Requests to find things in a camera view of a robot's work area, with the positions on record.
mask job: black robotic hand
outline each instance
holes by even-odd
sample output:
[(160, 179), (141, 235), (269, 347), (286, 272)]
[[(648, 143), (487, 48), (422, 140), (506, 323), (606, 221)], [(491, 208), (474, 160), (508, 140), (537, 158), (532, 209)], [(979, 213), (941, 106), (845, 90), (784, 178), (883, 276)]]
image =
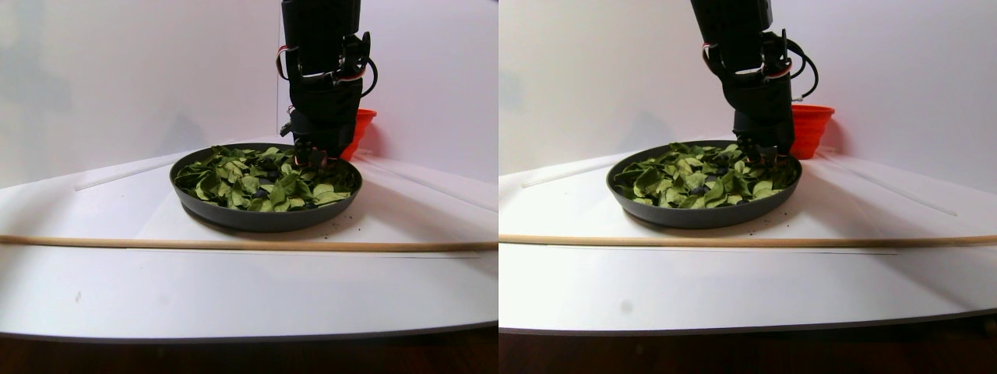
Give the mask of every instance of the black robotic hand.
[[(283, 0), (281, 8), (287, 45), (278, 51), (277, 68), (290, 83), (292, 107), (280, 136), (293, 134), (298, 165), (310, 164), (313, 151), (323, 162), (337, 159), (353, 142), (360, 98), (377, 84), (370, 33), (355, 35), (360, 0)], [(374, 82), (361, 92), (368, 65)]]
[[(703, 60), (720, 78), (724, 97), (734, 107), (734, 134), (750, 161), (764, 163), (760, 149), (776, 148), (785, 157), (793, 146), (790, 79), (810, 64), (817, 87), (817, 68), (799, 45), (765, 30), (772, 26), (769, 0), (692, 0), (703, 35)], [(795, 74), (789, 51), (803, 59)]]

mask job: white table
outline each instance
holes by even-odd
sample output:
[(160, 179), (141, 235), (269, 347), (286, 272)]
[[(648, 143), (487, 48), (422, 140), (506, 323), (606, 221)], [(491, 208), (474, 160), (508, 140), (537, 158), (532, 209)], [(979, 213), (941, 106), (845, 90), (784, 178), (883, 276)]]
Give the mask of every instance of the white table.
[[(627, 215), (585, 160), (499, 179), (499, 232), (568, 236), (923, 237), (997, 233), (997, 195), (863, 160), (803, 161), (795, 194), (732, 227)], [(587, 173), (571, 175), (571, 171)], [(849, 172), (872, 175), (938, 209)], [(571, 175), (532, 187), (524, 183)], [(624, 248), (500, 244), (499, 328), (582, 335), (859, 326), (992, 312), (997, 248)]]
[[(495, 206), (495, 185), (374, 158), (354, 161), (364, 186), (343, 214), (287, 233), (222, 231), (192, 219), (168, 183), (169, 167), (74, 191), (86, 182), (185, 154), (0, 189), (0, 233), (496, 240), (498, 214), (478, 206)], [(422, 180), (462, 195), (454, 198), (413, 182)], [(0, 244), (0, 334), (69, 340), (275, 339), (495, 325), (498, 261), (496, 251), (285, 253)]]

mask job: black pan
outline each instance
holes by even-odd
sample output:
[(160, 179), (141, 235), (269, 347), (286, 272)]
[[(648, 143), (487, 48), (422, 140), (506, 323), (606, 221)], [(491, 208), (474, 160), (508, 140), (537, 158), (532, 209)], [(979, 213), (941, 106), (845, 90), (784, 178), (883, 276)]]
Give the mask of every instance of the black pan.
[[(270, 147), (276, 147), (277, 149), (283, 151), (290, 149), (289, 145), (280, 144), (269, 144), (269, 143), (243, 143), (226, 146), (230, 149), (240, 149), (240, 150), (256, 150), (256, 151), (266, 151)], [(357, 171), (349, 163), (346, 163), (349, 169), (357, 176), (357, 190), (353, 192), (349, 197), (342, 200), (316, 207), (314, 209), (298, 210), (298, 211), (246, 211), (238, 209), (230, 209), (224, 206), (212, 205), (210, 203), (201, 201), (194, 196), (186, 194), (179, 187), (173, 184), (173, 179), (176, 178), (176, 174), (179, 173), (183, 167), (193, 164), (194, 162), (207, 160), (211, 156), (211, 148), (200, 150), (187, 155), (183, 159), (180, 159), (173, 164), (173, 168), (169, 170), (169, 184), (173, 186), (173, 190), (176, 191), (176, 195), (180, 198), (180, 203), (187, 212), (207, 220), (211, 223), (234, 228), (240, 231), (255, 231), (255, 232), (282, 232), (291, 231), (296, 229), (301, 229), (315, 224), (324, 222), (331, 219), (332, 217), (342, 213), (346, 210), (353, 199), (356, 198), (357, 194), (360, 192), (360, 187), (363, 186), (363, 179), (360, 176), (360, 171)]]
[[(725, 148), (734, 143), (734, 141), (699, 141), (685, 144), (690, 146)], [(616, 201), (623, 206), (623, 209), (640, 219), (654, 224), (676, 228), (716, 228), (747, 222), (775, 210), (783, 202), (786, 202), (790, 198), (790, 195), (793, 194), (793, 191), (797, 189), (797, 184), (800, 182), (800, 179), (797, 178), (792, 185), (789, 185), (779, 193), (740, 205), (697, 209), (646, 205), (626, 198), (626, 196), (617, 192), (616, 188), (613, 187), (615, 186), (613, 176), (620, 174), (628, 165), (659, 157), (668, 152), (669, 149), (669, 146), (663, 146), (630, 156), (623, 159), (619, 164), (616, 164), (616, 166), (609, 170), (609, 175), (606, 176), (606, 185), (609, 186), (609, 190), (612, 191), (613, 196), (616, 197)], [(800, 165), (800, 161), (793, 157), (790, 158), (791, 165), (802, 175), (803, 166)]]

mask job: wooden floor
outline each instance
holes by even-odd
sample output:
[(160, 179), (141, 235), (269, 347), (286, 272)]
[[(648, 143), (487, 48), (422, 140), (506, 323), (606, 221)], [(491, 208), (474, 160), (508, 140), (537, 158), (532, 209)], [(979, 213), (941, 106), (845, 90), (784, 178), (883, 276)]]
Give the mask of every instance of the wooden floor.
[(0, 373), (498, 373), (499, 331), (271, 343), (0, 339)]
[(997, 373), (985, 318), (680, 337), (501, 334), (502, 373)]
[(126, 345), (2, 338), (0, 374), (997, 373), (997, 338), (984, 328), (987, 318), (993, 316), (677, 337), (514, 335), (485, 328), (268, 343)]

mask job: wire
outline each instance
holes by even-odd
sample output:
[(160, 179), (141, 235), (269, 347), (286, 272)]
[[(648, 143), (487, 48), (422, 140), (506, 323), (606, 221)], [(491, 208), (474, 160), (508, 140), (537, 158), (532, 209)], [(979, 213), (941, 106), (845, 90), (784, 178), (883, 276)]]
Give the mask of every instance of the wire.
[(803, 64), (802, 64), (802, 65), (800, 65), (800, 69), (799, 69), (798, 71), (796, 71), (795, 73), (793, 73), (793, 74), (792, 74), (792, 75), (790, 76), (790, 79), (793, 79), (793, 78), (796, 78), (796, 77), (797, 77), (798, 75), (800, 75), (800, 74), (803, 74), (803, 73), (804, 73), (804, 70), (806, 70), (806, 69), (807, 69), (807, 60), (805, 60), (805, 59), (803, 59), (803, 58), (801, 58), (801, 60), (803, 60)]
[(792, 40), (788, 40), (787, 39), (786, 42), (787, 42), (787, 47), (789, 47), (788, 49), (790, 51), (793, 51), (793, 53), (797, 54), (798, 56), (800, 56), (800, 58), (802, 58), (804, 60), (804, 65), (800, 68), (800, 70), (796, 74), (791, 75), (790, 78), (795, 78), (797, 75), (799, 75), (800, 73), (802, 73), (803, 70), (804, 70), (804, 68), (807, 67), (807, 65), (809, 65), (810, 68), (811, 68), (811, 70), (814, 71), (814, 85), (811, 86), (811, 88), (810, 88), (809, 91), (807, 91), (805, 94), (802, 94), (800, 96), (800, 99), (802, 99), (802, 98), (805, 98), (805, 97), (809, 96), (810, 94), (812, 94), (814, 92), (814, 90), (817, 89), (817, 84), (820, 81), (821, 77), (817, 73), (817, 65), (814, 64), (814, 60), (811, 60), (811, 58), (808, 57), (806, 53), (804, 53), (803, 48), (800, 48), (800, 45), (797, 44), (796, 42), (792, 41)]
[(810, 94), (812, 94), (814, 92), (814, 90), (817, 89), (817, 83), (820, 80), (820, 76), (818, 76), (818, 74), (817, 74), (817, 65), (814, 65), (814, 61), (811, 60), (810, 57), (807, 57), (807, 55), (801, 55), (800, 57), (803, 57), (804, 58), (804, 62), (810, 64), (811, 70), (814, 71), (814, 85), (811, 86), (811, 88), (810, 88), (809, 91), (807, 91), (805, 94), (802, 95), (802, 98), (805, 98), (805, 97), (809, 96)]
[(374, 91), (374, 86), (377, 86), (377, 65), (375, 65), (374, 60), (371, 59), (367, 60), (367, 64), (371, 66), (371, 71), (374, 72), (374, 80), (371, 82), (371, 87), (368, 88), (363, 94), (360, 94), (361, 98), (367, 96), (367, 94), (370, 94), (371, 91)]

